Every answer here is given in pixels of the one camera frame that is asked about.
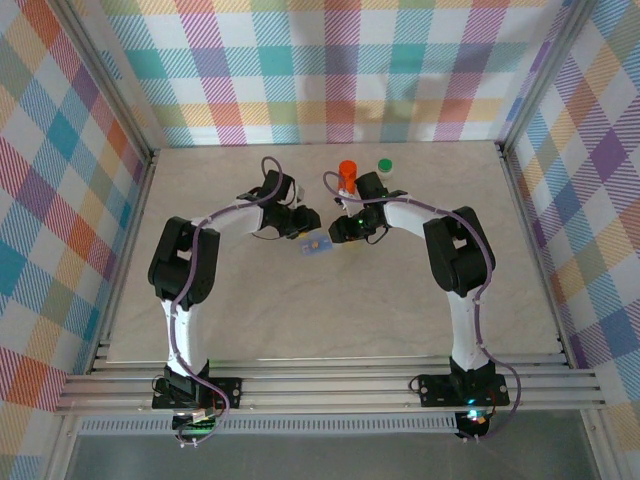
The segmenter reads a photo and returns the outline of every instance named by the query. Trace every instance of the vent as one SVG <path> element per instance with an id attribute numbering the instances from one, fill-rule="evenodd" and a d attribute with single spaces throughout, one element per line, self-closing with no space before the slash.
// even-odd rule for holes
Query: vent
<path id="1" fill-rule="evenodd" d="M 218 434 L 376 434 L 376 433 L 454 433 L 453 413 L 415 413 L 381 415 L 253 415 L 234 414 L 224 422 Z M 170 434 L 171 417 L 141 419 L 131 417 L 87 417 L 83 435 Z"/>

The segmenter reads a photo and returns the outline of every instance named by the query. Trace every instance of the beige tabletop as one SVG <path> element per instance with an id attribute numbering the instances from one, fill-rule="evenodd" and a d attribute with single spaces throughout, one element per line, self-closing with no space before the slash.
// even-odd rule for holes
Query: beige tabletop
<path id="1" fill-rule="evenodd" d="M 147 270 L 166 220 L 202 217 L 262 183 L 272 155 L 305 190 L 322 230 L 342 210 L 322 173 L 344 159 L 359 174 L 394 162 L 390 190 L 447 209 L 471 206 L 496 256 L 483 325 L 495 353 L 557 353 L 556 328 L 491 142 L 210 147 L 163 150 L 117 312 L 109 361 L 165 361 L 165 318 Z M 265 230 L 269 237 L 275 231 Z M 378 245 L 313 256 L 301 240 L 222 236 L 216 283 L 201 309 L 212 359 L 443 355 L 452 331 L 424 240 L 392 229 Z"/>

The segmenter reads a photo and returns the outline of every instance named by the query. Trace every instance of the plaid fabric backdrop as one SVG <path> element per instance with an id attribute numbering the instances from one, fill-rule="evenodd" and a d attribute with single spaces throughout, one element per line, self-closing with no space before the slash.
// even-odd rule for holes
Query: plaid fabric backdrop
<path id="1" fill-rule="evenodd" d="M 0 479 L 35 476 L 142 167 L 45 0 L 0 1 Z"/>
<path id="2" fill-rule="evenodd" d="M 149 133 L 183 147 L 496 139 L 572 0 L 74 3 Z"/>
<path id="3" fill-rule="evenodd" d="M 640 478 L 640 3 L 601 0 L 517 146 L 578 362 Z"/>

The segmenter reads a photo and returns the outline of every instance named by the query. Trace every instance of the green bottle cap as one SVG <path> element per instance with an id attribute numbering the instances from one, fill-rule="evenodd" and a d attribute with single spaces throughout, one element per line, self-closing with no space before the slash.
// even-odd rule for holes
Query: green bottle cap
<path id="1" fill-rule="evenodd" d="M 381 172 L 384 172 L 384 173 L 390 172 L 392 167 L 393 167 L 393 162 L 388 158 L 383 158 L 378 162 L 378 170 L 380 170 Z"/>

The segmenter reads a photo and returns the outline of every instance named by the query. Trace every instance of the purple cable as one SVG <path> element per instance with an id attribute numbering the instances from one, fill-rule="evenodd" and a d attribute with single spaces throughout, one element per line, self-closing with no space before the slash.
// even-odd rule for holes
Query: purple cable
<path id="1" fill-rule="evenodd" d="M 460 225 L 462 225 L 464 228 L 466 228 L 469 231 L 469 233 L 471 234 L 473 239 L 476 241 L 476 243 L 480 247 L 480 251 L 482 252 L 482 257 L 484 258 L 484 261 L 485 261 L 485 264 L 486 264 L 486 267 L 487 267 L 487 278 L 484 281 L 484 283 L 482 284 L 482 286 L 478 289 L 478 291 L 476 292 L 475 296 L 473 297 L 473 304 L 474 304 L 473 324 L 474 324 L 474 329 L 476 331 L 476 342 L 477 342 L 478 346 L 480 347 L 480 351 L 484 354 L 485 357 L 487 357 L 489 360 L 491 360 L 496 365 L 499 365 L 499 366 L 501 366 L 503 368 L 506 368 L 511 373 L 513 373 L 513 376 L 516 379 L 516 387 L 517 387 L 516 388 L 516 399 L 513 402 L 513 407 L 511 407 L 511 410 L 509 411 L 509 415 L 507 416 L 506 420 L 501 425 L 499 425 L 498 428 L 496 428 L 496 429 L 492 430 L 491 432 L 487 433 L 483 438 L 484 439 L 489 439 L 489 438 L 495 436 L 496 433 L 500 432 L 511 421 L 511 419 L 513 418 L 513 416 L 516 413 L 516 410 L 518 409 L 518 405 L 520 405 L 520 399 L 522 398 L 522 381 L 520 379 L 520 375 L 518 374 L 518 372 L 516 372 L 515 368 L 513 368 L 508 363 L 505 363 L 505 362 L 502 362 L 502 361 L 498 360 L 484 346 L 484 340 L 482 338 L 482 332 L 480 330 L 480 296 L 482 295 L 482 292 L 484 292 L 487 289 L 487 287 L 489 286 L 489 284 L 491 283 L 491 277 L 492 277 L 492 273 L 493 273 L 493 268 L 492 268 L 492 264 L 491 264 L 491 256 L 489 255 L 489 250 L 487 249 L 487 246 L 485 245 L 484 241 L 482 240 L 482 238 L 480 237 L 478 232 L 473 228 L 473 226 L 471 226 L 471 224 L 469 222 L 467 222 L 464 218 L 462 218 L 460 215 L 458 215 L 455 212 L 449 212 L 448 210 L 441 210 L 439 208 L 433 207 L 431 205 L 419 202 L 418 200 L 414 200 L 414 199 L 408 198 L 408 197 L 405 197 L 405 198 L 373 198 L 373 199 L 369 199 L 369 200 L 361 200 L 361 199 L 357 199 L 357 198 L 345 197 L 343 195 L 340 195 L 340 193 L 338 191 L 336 191 L 333 188 L 331 188 L 331 186 L 329 185 L 329 182 L 327 181 L 327 177 L 328 176 L 334 176 L 334 177 L 340 179 L 340 175 L 337 174 L 336 172 L 324 172 L 324 174 L 322 175 L 322 181 L 324 182 L 324 186 L 327 188 L 327 190 L 329 190 L 329 192 L 331 192 L 332 195 L 342 199 L 345 202 L 360 203 L 360 204 L 363 204 L 363 205 L 367 204 L 367 203 L 377 203 L 377 202 L 410 203 L 410 204 L 415 205 L 417 207 L 424 208 L 425 210 L 427 210 L 429 212 L 432 212 L 432 213 L 435 213 L 437 215 L 442 215 L 442 216 L 445 216 L 445 217 L 453 218 Z M 474 437 L 471 437 L 470 435 L 465 434 L 464 432 L 460 432 L 460 433 L 463 434 L 466 437 L 474 438 Z"/>
<path id="2" fill-rule="evenodd" d="M 209 388 L 210 390 L 213 390 L 215 393 L 220 395 L 220 397 L 222 398 L 222 401 L 224 402 L 224 411 L 222 412 L 221 416 L 219 417 L 218 422 L 216 422 L 216 427 L 214 429 L 212 429 L 211 432 L 209 432 L 206 436 L 204 436 L 200 440 L 194 440 L 193 441 L 193 445 L 194 446 L 197 446 L 200 443 L 204 442 L 205 440 L 209 439 L 213 435 L 215 430 L 218 428 L 220 423 L 222 423 L 224 420 L 226 420 L 227 416 L 229 415 L 229 410 L 231 409 L 231 403 L 229 402 L 229 397 L 227 397 L 227 395 L 220 388 L 218 388 L 215 385 L 213 385 L 212 383 L 209 383 L 206 380 L 198 377 L 198 375 L 195 374 L 193 372 L 193 370 L 191 370 L 191 366 L 187 364 L 187 362 L 184 360 L 184 358 L 182 358 L 182 355 L 180 354 L 180 350 L 178 349 L 178 342 L 176 340 L 176 315 L 178 313 L 178 305 L 180 304 L 182 299 L 187 295 L 187 292 L 191 288 L 191 284 L 193 283 L 193 278 L 194 278 L 194 276 L 196 274 L 196 265 L 198 264 L 198 238 L 200 237 L 200 231 L 208 223 L 210 223 L 211 221 L 213 221 L 214 219 L 216 219 L 218 217 L 221 217 L 222 215 L 225 215 L 225 214 L 227 214 L 229 212 L 233 212 L 235 210 L 240 210 L 240 209 L 243 209 L 243 208 L 253 207 L 255 205 L 259 205 L 261 203 L 264 203 L 267 200 L 270 200 L 271 198 L 274 197 L 274 195 L 276 195 L 278 190 L 280 190 L 280 186 L 282 185 L 282 166 L 280 165 L 280 162 L 278 162 L 278 160 L 276 160 L 275 158 L 269 157 L 269 156 L 264 157 L 262 159 L 262 161 L 260 162 L 260 168 L 262 169 L 262 173 L 265 174 L 265 176 L 266 176 L 266 171 L 265 171 L 265 168 L 264 168 L 264 164 L 267 162 L 267 160 L 270 160 L 273 163 L 275 163 L 276 167 L 278 168 L 278 183 L 276 184 L 276 186 L 273 189 L 273 191 L 271 193 L 269 193 L 269 195 L 267 195 L 266 197 L 261 198 L 260 200 L 256 200 L 255 202 L 247 202 L 247 203 L 241 203 L 241 204 L 238 204 L 238 205 L 230 205 L 228 207 L 223 208 L 222 210 L 218 210 L 217 212 L 212 213 L 208 217 L 204 218 L 198 224 L 198 226 L 196 227 L 195 231 L 193 232 L 193 243 L 191 244 L 191 262 L 190 262 L 190 267 L 189 267 L 189 276 L 187 277 L 187 281 L 184 284 L 184 286 L 182 287 L 182 290 L 180 291 L 178 296 L 175 298 L 175 300 L 173 300 L 173 302 L 171 302 L 171 309 L 170 309 L 171 318 L 169 320 L 169 342 L 171 344 L 171 350 L 173 351 L 174 355 L 176 356 L 176 360 L 178 361 L 178 364 L 196 382 L 198 382 L 199 384 Z M 184 443 L 184 438 L 182 438 L 182 431 L 181 430 L 178 430 L 178 439 L 181 442 Z"/>

